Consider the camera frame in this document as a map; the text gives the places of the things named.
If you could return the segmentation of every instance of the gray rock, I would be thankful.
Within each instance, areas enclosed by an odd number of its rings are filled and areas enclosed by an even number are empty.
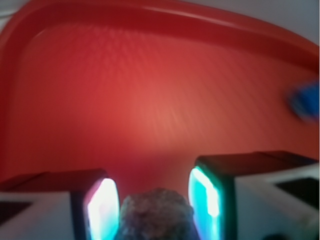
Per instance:
[[[127,196],[114,240],[199,240],[193,213],[187,200],[172,190]]]

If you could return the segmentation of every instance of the red surface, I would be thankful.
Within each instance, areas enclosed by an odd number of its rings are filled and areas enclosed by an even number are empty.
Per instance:
[[[120,197],[187,195],[198,155],[319,159],[286,94],[319,47],[242,15],[159,0],[35,0],[0,36],[0,178],[102,167]]]

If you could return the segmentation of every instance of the red tray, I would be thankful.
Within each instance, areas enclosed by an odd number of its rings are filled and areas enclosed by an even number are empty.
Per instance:
[[[198,155],[319,159],[319,123],[286,104],[319,47],[275,25],[178,1],[34,0],[0,36],[0,178],[102,167],[120,198],[187,195]]]

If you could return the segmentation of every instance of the blue object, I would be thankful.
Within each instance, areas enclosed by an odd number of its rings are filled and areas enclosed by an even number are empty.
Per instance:
[[[319,81],[300,87],[290,98],[292,110],[302,119],[319,119]]]

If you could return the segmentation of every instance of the cyan light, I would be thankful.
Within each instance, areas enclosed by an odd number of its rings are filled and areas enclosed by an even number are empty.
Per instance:
[[[222,235],[219,190],[199,167],[190,172],[188,196],[200,239],[220,240]]]
[[[119,227],[119,197],[116,183],[105,178],[87,205],[92,240],[112,240]]]

